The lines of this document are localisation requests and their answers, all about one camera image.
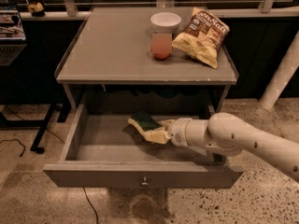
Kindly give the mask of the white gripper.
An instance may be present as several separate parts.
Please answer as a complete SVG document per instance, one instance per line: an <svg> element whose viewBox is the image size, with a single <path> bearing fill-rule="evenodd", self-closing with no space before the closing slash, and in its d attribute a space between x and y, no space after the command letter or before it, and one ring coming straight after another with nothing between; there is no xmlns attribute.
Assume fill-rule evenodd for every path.
<svg viewBox="0 0 299 224"><path fill-rule="evenodd" d="M168 132L166 130L151 130L146 131L144 133L144 138L146 141L156 143L156 144L166 144L171 137L171 142L177 147L187 147L188 141L186 138L186 128L187 124L191 121L191 119L165 119L159 120L158 123L168 128Z"/></svg>

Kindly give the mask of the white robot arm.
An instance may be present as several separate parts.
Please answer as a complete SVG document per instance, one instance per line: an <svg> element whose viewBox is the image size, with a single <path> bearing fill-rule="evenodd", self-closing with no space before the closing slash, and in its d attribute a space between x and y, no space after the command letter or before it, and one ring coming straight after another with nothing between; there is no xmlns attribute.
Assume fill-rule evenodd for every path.
<svg viewBox="0 0 299 224"><path fill-rule="evenodd" d="M198 146L223 156L246 150L283 174L299 181L299 145L261 131L229 113L215 113L209 119L170 119L156 122L147 117L150 141L177 147Z"/></svg>

